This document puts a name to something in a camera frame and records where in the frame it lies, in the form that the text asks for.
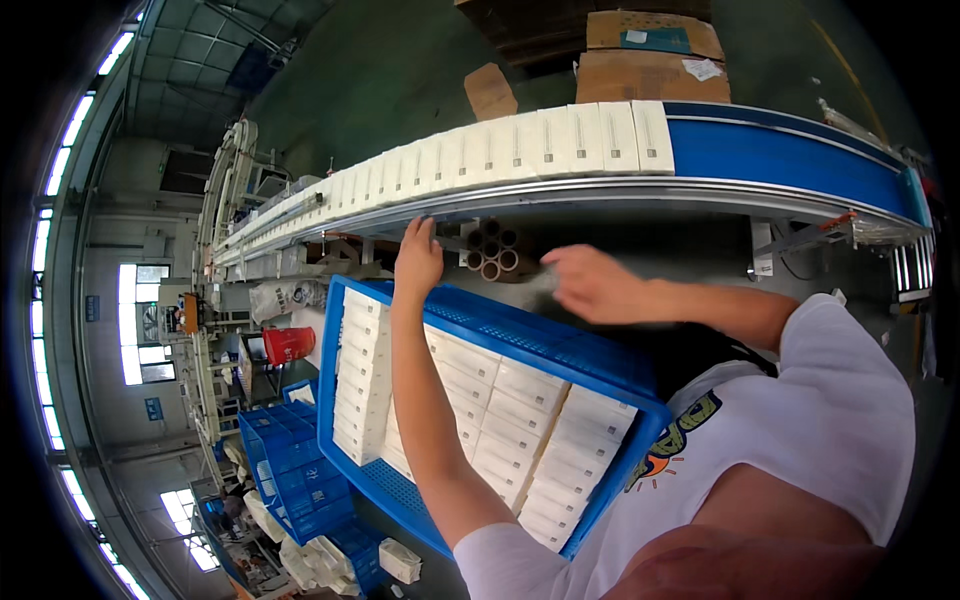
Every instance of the flattened cardboard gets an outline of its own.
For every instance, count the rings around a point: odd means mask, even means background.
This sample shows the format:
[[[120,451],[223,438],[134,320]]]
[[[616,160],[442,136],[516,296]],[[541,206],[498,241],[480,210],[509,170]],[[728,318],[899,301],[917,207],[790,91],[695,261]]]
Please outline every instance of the flattened cardboard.
[[[723,60],[723,48],[713,26],[689,16],[662,12],[600,11],[587,15],[587,49],[622,48],[623,33],[655,29],[683,28],[690,53],[707,59]]]
[[[500,67],[488,62],[464,77],[464,89],[477,121],[516,114],[516,98]]]
[[[698,82],[684,69],[689,56],[645,50],[593,50],[580,55],[577,104],[621,100],[699,100],[729,102],[723,75]]]

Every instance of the red bucket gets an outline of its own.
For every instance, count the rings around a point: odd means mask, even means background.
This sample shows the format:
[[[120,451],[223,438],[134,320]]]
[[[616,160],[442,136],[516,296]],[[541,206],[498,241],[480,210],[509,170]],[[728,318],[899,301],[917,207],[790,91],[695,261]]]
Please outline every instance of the red bucket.
[[[263,330],[263,345],[267,349],[267,360],[274,367],[303,358],[316,344],[317,335],[311,327]]]

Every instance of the wall sign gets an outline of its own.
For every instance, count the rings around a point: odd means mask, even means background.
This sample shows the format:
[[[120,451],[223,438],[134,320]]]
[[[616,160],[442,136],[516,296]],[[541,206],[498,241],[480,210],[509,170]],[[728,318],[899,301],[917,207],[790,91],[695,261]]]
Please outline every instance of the wall sign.
[[[147,404],[147,419],[163,420],[163,408],[160,406],[160,398],[147,398],[144,402]]]
[[[94,321],[100,321],[100,297],[87,296],[86,297],[86,322],[93,323]]]

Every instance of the wall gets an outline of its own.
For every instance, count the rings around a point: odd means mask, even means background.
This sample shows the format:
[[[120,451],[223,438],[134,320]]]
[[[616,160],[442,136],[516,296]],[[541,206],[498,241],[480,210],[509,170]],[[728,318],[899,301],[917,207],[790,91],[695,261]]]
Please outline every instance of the wall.
[[[110,222],[116,230],[111,240],[137,241],[137,231],[151,225],[142,222]],[[159,262],[151,257],[150,262]],[[100,297],[100,321],[84,324],[90,356],[90,387],[94,419],[107,444],[130,444],[166,435],[177,435],[191,424],[176,381],[128,386],[120,362],[120,331],[117,327],[117,275],[120,264],[145,262],[141,250],[89,248],[84,262],[84,295]],[[150,421],[144,399],[159,397],[163,420]]]
[[[100,297],[100,321],[84,324],[84,335],[91,356],[94,417],[103,442],[110,445],[137,444],[192,429],[176,381],[127,386],[120,361],[120,264],[169,264],[171,276],[189,276],[191,269],[196,216],[203,199],[159,190],[166,155],[166,144],[157,140],[116,139],[90,224],[84,294]],[[158,237],[165,242],[151,244]],[[147,419],[144,399],[148,397],[160,398],[163,420]]]
[[[167,154],[167,145],[155,139],[114,140],[97,190],[98,210],[144,216],[199,213],[203,196],[160,190]]]
[[[221,600],[235,597],[222,569],[200,571],[180,540],[153,543],[179,535],[160,494],[188,488],[190,481],[208,475],[199,439],[180,399],[180,384],[127,386],[120,360],[120,264],[169,264],[171,276],[189,276],[191,271],[203,198],[159,190],[166,153],[167,146],[156,140],[115,140],[97,190],[84,258],[84,294],[100,297],[100,320],[84,324],[92,411],[111,476],[139,537],[155,549],[184,597]],[[151,238],[157,236],[165,243],[149,250]],[[163,420],[147,418],[148,397],[160,398]]]
[[[180,533],[174,529],[160,495],[186,488],[186,482],[204,477],[204,470],[204,459],[199,450],[173,458],[117,464],[111,469],[142,534],[156,542],[154,551],[188,600],[235,597],[223,569],[204,573],[181,540],[163,541]]]

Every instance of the worker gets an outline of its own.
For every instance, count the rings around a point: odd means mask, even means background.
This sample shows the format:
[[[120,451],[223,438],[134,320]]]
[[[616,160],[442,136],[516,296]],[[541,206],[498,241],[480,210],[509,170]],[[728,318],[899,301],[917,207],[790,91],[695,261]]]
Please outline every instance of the worker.
[[[256,484],[249,475],[247,475],[244,481],[238,482],[229,490],[226,487],[220,488],[220,499],[224,502],[224,508],[220,515],[220,526],[224,528],[224,531],[228,532],[232,540],[236,539],[236,535],[233,533],[234,521],[240,518],[244,512],[248,512],[247,504],[244,502],[243,497],[247,492],[255,489]]]
[[[780,355],[779,374],[723,357],[666,398],[674,421],[568,561],[461,450],[423,333],[444,268],[432,226],[410,223],[396,261],[396,420],[473,600],[842,598],[867,581],[910,479],[913,401],[838,300],[642,279],[589,246],[545,255],[554,298],[590,323],[699,323]]]

